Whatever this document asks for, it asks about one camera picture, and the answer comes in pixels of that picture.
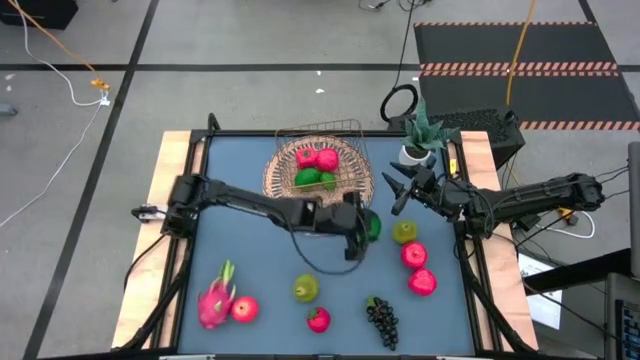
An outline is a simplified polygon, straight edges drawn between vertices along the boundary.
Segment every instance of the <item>potted plant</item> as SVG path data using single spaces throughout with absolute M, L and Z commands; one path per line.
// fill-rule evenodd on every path
M 433 125 L 427 120 L 427 109 L 424 99 L 420 99 L 415 120 L 405 120 L 404 129 L 407 134 L 402 138 L 399 160 L 403 165 L 425 165 L 427 158 L 437 149 L 444 149 L 451 135 L 458 129 L 442 127 L 442 121 Z

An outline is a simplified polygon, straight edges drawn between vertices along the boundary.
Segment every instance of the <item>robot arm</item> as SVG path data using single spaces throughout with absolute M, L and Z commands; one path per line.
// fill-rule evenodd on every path
M 226 206 L 269 218 L 289 231 L 344 235 L 346 260 L 358 260 L 368 246 L 369 220 L 358 192 L 345 193 L 343 202 L 326 207 L 310 198 L 270 198 L 199 175 L 178 176 L 169 196 L 161 232 L 175 237 L 194 234 L 199 212 L 209 206 Z
M 412 179 L 409 189 L 383 173 L 396 198 L 391 213 L 400 214 L 411 198 L 449 221 L 457 221 L 464 214 L 469 235 L 489 237 L 501 222 L 515 221 L 558 207 L 595 211 L 605 199 L 602 185 L 594 177 L 579 173 L 502 191 L 478 189 L 463 180 L 447 180 L 440 185 L 433 171 L 435 159 L 431 157 L 429 160 L 425 166 L 391 163 L 396 170 Z

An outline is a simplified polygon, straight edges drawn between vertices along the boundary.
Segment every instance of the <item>floor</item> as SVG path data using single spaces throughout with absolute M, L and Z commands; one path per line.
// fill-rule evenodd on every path
M 379 13 L 370 13 L 358 9 L 355 0 L 160 0 L 142 53 L 139 59 L 133 56 L 134 61 L 247 66 L 220 66 L 209 72 L 190 72 L 187 67 L 137 71 L 127 78 L 126 64 L 132 59 L 149 3 L 79 0 L 80 10 L 68 29 L 56 32 L 88 61 L 119 64 L 114 69 L 122 71 L 103 72 L 113 88 L 112 106 L 98 114 L 48 193 L 0 228 L 0 287 L 8 289 L 0 293 L 3 358 L 18 359 L 25 354 L 50 285 L 49 298 L 55 300 L 52 295 L 60 290 L 59 298 L 50 308 L 48 324 L 45 321 L 37 326 L 34 333 L 44 337 L 39 351 L 40 341 L 34 341 L 31 353 L 35 349 L 40 357 L 46 357 L 109 350 L 122 279 L 139 229 L 129 210 L 146 199 L 164 131 L 202 128 L 211 111 L 224 129 L 277 129 L 343 118 L 359 119 L 366 129 L 385 128 L 378 107 L 393 84 L 395 72 L 388 70 L 399 59 L 406 24 L 406 13 L 395 1 Z M 640 40 L 636 34 L 640 23 L 634 14 L 640 11 L 640 3 L 588 3 L 617 62 L 638 69 Z M 434 0 L 419 8 L 414 19 L 522 21 L 528 6 L 527 0 Z M 586 19 L 578 0 L 539 0 L 534 20 Z M 0 102 L 20 110 L 14 118 L 0 119 L 0 168 L 10 169 L 3 172 L 0 183 L 0 220 L 42 191 L 95 111 L 74 106 L 66 84 L 54 73 L 7 65 L 33 63 L 23 41 L 21 28 L 0 24 Z M 50 62 L 74 63 L 36 31 L 30 31 L 30 47 L 36 56 Z M 412 32 L 405 62 L 417 63 Z M 326 70 L 336 69 L 331 65 L 295 70 L 252 66 L 296 63 L 375 65 L 343 66 L 341 71 Z M 69 71 L 67 75 L 78 101 L 99 97 L 88 86 L 88 72 Z M 415 81 L 415 76 L 414 71 L 403 72 L 400 83 Z M 624 77 L 640 99 L 640 73 L 625 73 Z M 127 96 L 120 99 L 123 103 L 113 105 L 123 78 Z M 403 110 L 408 101 L 394 99 L 390 112 Z M 119 112 L 119 117 L 112 111 Z M 117 123 L 115 131 L 106 127 L 110 116 L 111 125 Z M 106 147 L 110 134 L 113 137 L 95 192 L 89 191 L 81 201 L 85 185 L 91 183 L 87 178 L 92 166 L 100 165 L 94 159 L 97 154 L 104 155 L 98 149 Z M 525 131 L 524 136 L 527 146 L 515 165 L 522 182 L 572 171 L 598 174 L 620 167 L 625 162 L 626 144 L 639 139 L 633 131 Z M 624 177 L 606 186 L 607 193 L 624 189 Z M 76 209 L 86 200 L 90 203 L 82 222 L 83 214 L 76 214 Z M 65 248 L 74 217 L 74 229 L 80 231 L 77 246 L 72 249 L 67 243 Z M 566 263 L 629 245 L 626 195 L 607 201 L 594 220 L 597 231 L 592 239 L 544 233 L 536 240 Z M 587 232 L 585 225 L 586 221 L 581 221 L 576 232 Z M 73 257 L 64 282 L 51 283 L 61 252 Z M 549 344 L 544 346 L 550 352 L 570 352 L 561 345 L 541 342 Z

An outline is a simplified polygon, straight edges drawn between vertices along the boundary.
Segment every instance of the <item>black mat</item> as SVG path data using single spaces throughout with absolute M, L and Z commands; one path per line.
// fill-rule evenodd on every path
M 415 27 L 421 64 L 510 62 L 522 30 L 521 23 L 518 25 L 422 24 L 426 25 Z M 600 28 L 592 23 L 530 25 L 518 61 L 615 62 Z
M 422 96 L 430 114 L 464 108 L 504 105 L 506 76 L 422 76 Z M 560 123 L 638 122 L 621 76 L 516 77 L 511 108 L 527 122 Z

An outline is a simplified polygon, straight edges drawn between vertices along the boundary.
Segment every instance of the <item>wooden table frame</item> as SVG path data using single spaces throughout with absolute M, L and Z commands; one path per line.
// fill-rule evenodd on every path
M 237 133 L 238 136 L 265 136 L 273 132 L 238 131 L 233 133 Z M 388 132 L 365 132 L 365 136 L 368 134 L 376 134 L 377 136 L 390 135 Z M 206 132 L 203 131 L 167 131 L 164 133 L 147 198 L 148 203 L 166 204 L 173 181 L 177 175 L 181 175 L 191 169 L 195 169 L 194 173 L 199 173 L 201 169 L 204 169 L 201 163 L 202 155 L 205 154 L 203 151 L 205 144 L 203 141 L 199 141 L 204 135 L 206 135 Z M 455 147 L 450 144 L 448 149 L 449 158 L 462 161 L 463 159 L 457 159 L 461 155 L 464 156 L 466 175 L 475 186 L 494 190 L 500 189 L 487 134 L 485 132 L 462 132 L 461 138 L 463 153 L 457 154 Z M 186 166 L 188 160 L 191 160 L 191 166 Z M 159 221 L 141 225 L 134 258 L 158 238 L 161 225 L 162 223 Z M 481 279 L 483 278 L 482 269 L 486 266 L 487 273 L 482 280 L 490 282 L 494 303 L 524 342 L 532 348 L 537 348 L 537 340 L 533 330 L 529 305 L 522 286 L 515 249 L 513 243 L 507 240 L 511 239 L 511 233 L 508 226 L 504 224 L 498 226 L 494 232 L 504 238 L 494 236 L 484 240 L 482 241 L 482 246 L 475 251 L 475 254 L 484 254 L 486 265 L 481 261 L 482 256 L 476 257 L 475 255 L 472 256 L 470 263 L 474 272 Z M 466 247 L 467 252 L 471 253 L 474 244 L 467 242 Z M 185 241 L 165 239 L 154 251 L 140 261 L 136 269 L 131 273 L 116 325 L 113 347 L 127 342 L 146 320 L 157 304 L 162 289 L 171 280 L 169 276 L 165 277 L 164 274 L 171 273 L 175 276 L 184 256 L 184 250 Z M 495 334 L 495 330 L 491 329 L 487 314 L 477 298 L 475 310 L 480 344 L 474 345 L 476 349 L 492 350 L 494 349 L 494 343 L 498 343 L 497 336 L 494 335 L 492 337 L 492 331 Z M 151 347 L 168 347 L 176 342 L 176 339 L 172 339 L 172 336 L 176 337 L 173 329 L 180 320 L 179 316 L 176 316 L 177 314 L 176 298 L 174 298 L 160 325 L 162 328 L 161 335 L 151 337 L 145 347 L 150 347 L 150 345 L 153 345 Z M 501 340 L 503 349 L 510 350 L 504 338 Z

